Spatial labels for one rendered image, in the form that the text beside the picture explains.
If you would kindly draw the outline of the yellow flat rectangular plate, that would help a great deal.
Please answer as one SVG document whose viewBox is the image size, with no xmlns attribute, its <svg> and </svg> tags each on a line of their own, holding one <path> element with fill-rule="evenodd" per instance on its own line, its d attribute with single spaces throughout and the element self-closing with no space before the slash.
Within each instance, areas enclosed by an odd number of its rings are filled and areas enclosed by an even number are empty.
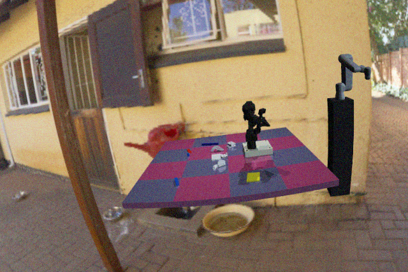
<svg viewBox="0 0 408 272">
<path fill-rule="evenodd" d="M 247 182 L 259 182 L 259 181 L 260 181 L 259 172 L 247 174 Z"/>
</svg>

